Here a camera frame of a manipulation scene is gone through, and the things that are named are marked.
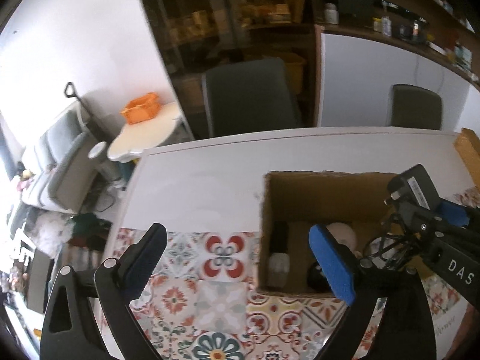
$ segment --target white bottle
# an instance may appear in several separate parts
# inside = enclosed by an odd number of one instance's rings
[[[386,36],[392,36],[392,21],[388,16],[382,17],[382,33]]]
[[[325,21],[328,24],[338,24],[338,11],[335,4],[325,4]]]

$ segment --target white cabinet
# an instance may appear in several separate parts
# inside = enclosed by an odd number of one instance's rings
[[[322,37],[325,71],[319,126],[385,126],[392,85],[414,85],[417,56],[372,40]]]
[[[455,131],[460,132],[463,127],[474,130],[480,136],[480,92],[473,85],[469,87],[465,106],[460,114]]]
[[[361,38],[322,34],[320,127],[388,126],[395,84],[416,85],[442,98],[442,130],[458,124],[470,84],[413,52]]]
[[[469,93],[470,83],[442,65],[417,55],[414,85],[438,93],[442,98],[442,130],[453,131]]]

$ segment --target orange basket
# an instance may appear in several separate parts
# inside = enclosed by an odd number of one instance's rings
[[[120,113],[128,124],[135,124],[153,119],[160,111],[160,107],[158,95],[150,92],[129,102]]]

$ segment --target patterned tablecloth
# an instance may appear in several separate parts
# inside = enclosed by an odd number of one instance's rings
[[[480,205],[475,188],[451,198]],[[145,232],[122,228],[114,257]],[[136,319],[164,359],[311,360],[343,315],[339,299],[289,299],[255,292],[259,233],[169,233],[149,283],[132,301]],[[433,319],[460,295],[438,276],[424,281]],[[371,323],[357,354],[366,353],[378,322]],[[103,317],[102,334],[108,330]]]

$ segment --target sofa armrest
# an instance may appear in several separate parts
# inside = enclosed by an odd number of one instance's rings
[[[87,131],[79,134],[57,164],[47,185],[49,198],[66,210],[78,211],[97,174],[97,161],[88,152],[98,141]]]

